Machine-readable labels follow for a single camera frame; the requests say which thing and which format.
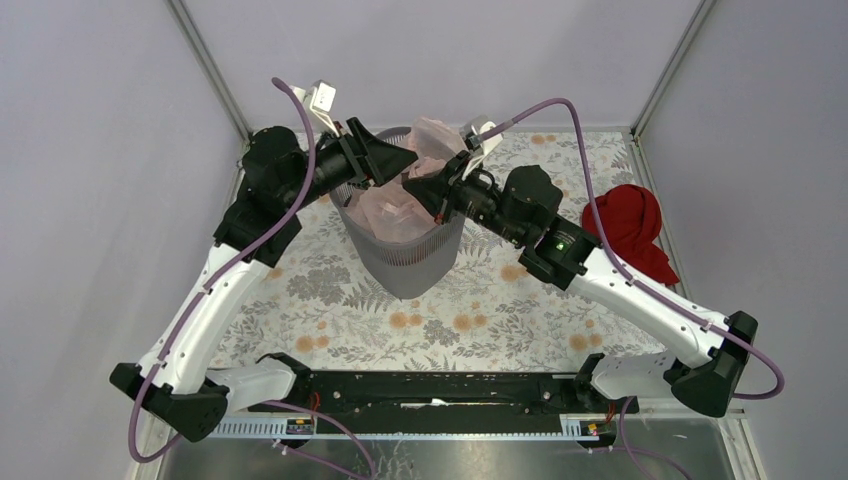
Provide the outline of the pink plastic trash bag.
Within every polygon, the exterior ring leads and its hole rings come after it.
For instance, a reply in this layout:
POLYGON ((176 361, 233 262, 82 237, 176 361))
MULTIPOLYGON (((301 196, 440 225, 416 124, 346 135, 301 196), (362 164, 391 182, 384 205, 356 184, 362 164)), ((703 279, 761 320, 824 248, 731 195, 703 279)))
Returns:
POLYGON ((403 184, 440 172, 464 149, 459 132, 446 123, 419 117, 406 133, 389 133, 386 141, 414 152, 418 159, 381 187, 356 190, 342 207, 354 224, 385 243, 407 243, 436 227, 433 217, 403 184))

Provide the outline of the grey mesh trash bin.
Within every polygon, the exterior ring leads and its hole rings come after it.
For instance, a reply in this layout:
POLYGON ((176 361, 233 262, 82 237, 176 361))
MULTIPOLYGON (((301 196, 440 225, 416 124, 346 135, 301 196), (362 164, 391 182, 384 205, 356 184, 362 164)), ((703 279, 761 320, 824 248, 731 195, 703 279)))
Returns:
MULTIPOLYGON (((462 149, 459 133, 438 121, 420 117, 412 126, 392 127, 376 137, 413 150, 419 160, 406 172, 413 177, 433 173, 462 149)), ((367 190, 343 185, 330 194, 362 264, 398 299, 418 297, 454 266, 465 218, 438 225, 408 194, 396 177, 367 190)))

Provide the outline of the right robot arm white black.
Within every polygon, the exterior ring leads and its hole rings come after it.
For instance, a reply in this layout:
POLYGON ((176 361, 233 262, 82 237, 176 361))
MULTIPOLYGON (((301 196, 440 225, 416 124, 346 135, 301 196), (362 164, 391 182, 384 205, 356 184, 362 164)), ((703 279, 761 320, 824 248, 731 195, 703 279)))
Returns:
POLYGON ((723 417, 748 363, 757 321, 738 311, 709 311, 609 255, 600 240, 559 212, 562 193, 538 165, 520 166, 498 186, 482 168, 466 170, 462 152, 440 171, 402 181, 444 223, 462 215, 520 250, 519 262, 544 284, 582 295, 652 336, 657 354, 594 354, 573 386, 575 402, 597 412, 628 397, 675 399, 690 410, 723 417))

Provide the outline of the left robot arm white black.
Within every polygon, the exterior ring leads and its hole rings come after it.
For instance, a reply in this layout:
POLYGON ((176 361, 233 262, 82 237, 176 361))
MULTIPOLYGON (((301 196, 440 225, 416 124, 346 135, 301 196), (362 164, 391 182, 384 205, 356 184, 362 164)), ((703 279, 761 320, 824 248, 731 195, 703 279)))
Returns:
POLYGON ((110 382, 133 401, 128 436, 142 412, 184 439, 207 437, 231 412, 276 401, 296 411, 310 385, 275 358, 214 369, 215 350, 247 297, 276 266, 301 230, 296 216, 340 186, 382 186, 417 155, 369 132, 351 118, 341 135, 324 133, 310 148, 282 126, 255 132, 242 158, 236 200, 213 234, 191 293, 154 346, 136 363, 119 363, 110 382))

